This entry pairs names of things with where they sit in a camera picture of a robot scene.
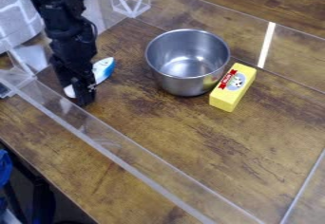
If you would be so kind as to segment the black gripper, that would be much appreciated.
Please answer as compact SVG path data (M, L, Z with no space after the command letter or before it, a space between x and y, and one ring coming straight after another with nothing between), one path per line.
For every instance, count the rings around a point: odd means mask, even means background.
M76 104L80 106L87 106L95 100L96 83L91 59L96 54L96 35L96 26L87 18L67 24L59 22L48 29L52 48L49 63L62 87L72 84Z

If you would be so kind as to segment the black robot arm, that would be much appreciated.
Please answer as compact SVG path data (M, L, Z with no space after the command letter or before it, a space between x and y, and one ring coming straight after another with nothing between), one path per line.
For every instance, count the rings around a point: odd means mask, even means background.
M51 39L49 63L62 87L72 86L76 104L95 100L96 85L91 59L96 54L98 29L83 16L84 0L31 0Z

